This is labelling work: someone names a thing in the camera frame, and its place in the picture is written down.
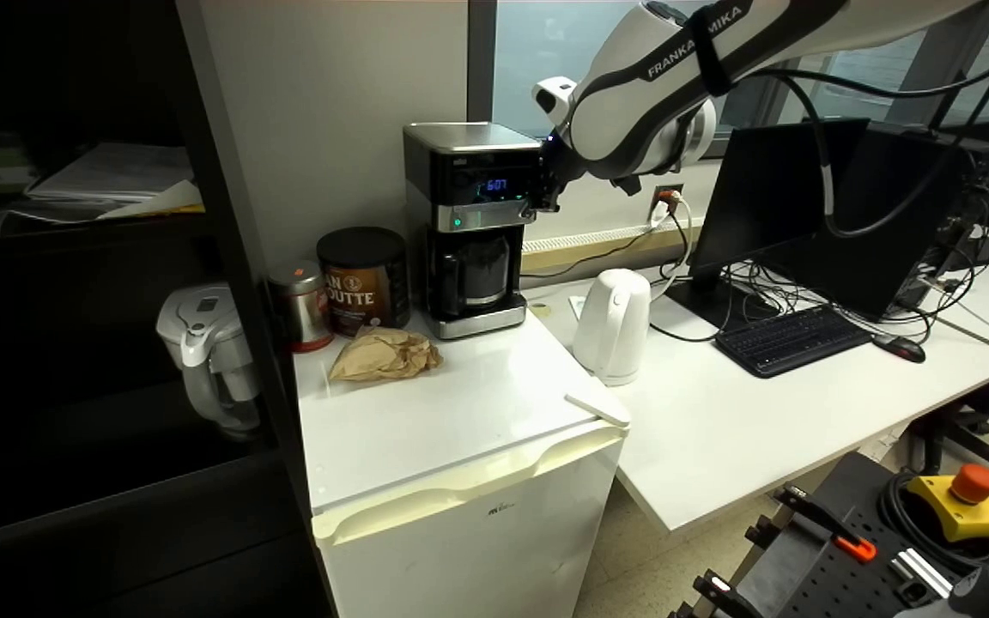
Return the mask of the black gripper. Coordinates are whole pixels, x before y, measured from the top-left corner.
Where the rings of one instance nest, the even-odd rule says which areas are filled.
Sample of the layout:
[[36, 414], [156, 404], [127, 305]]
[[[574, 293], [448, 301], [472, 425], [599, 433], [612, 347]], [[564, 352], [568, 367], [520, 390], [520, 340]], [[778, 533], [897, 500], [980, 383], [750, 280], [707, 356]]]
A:
[[560, 193], [585, 170], [581, 157], [564, 137], [551, 132], [540, 146], [540, 170], [533, 190], [533, 205], [542, 214], [560, 208]]

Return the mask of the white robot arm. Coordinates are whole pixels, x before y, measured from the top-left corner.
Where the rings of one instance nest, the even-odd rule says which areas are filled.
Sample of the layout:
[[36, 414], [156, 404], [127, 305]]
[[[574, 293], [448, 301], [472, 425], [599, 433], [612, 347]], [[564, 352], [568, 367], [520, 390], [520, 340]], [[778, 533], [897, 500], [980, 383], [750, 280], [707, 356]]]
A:
[[883, 44], [984, 0], [638, 0], [581, 79], [542, 79], [551, 118], [536, 208], [581, 176], [638, 193], [641, 176], [692, 161], [687, 127], [712, 97], [787, 59]]

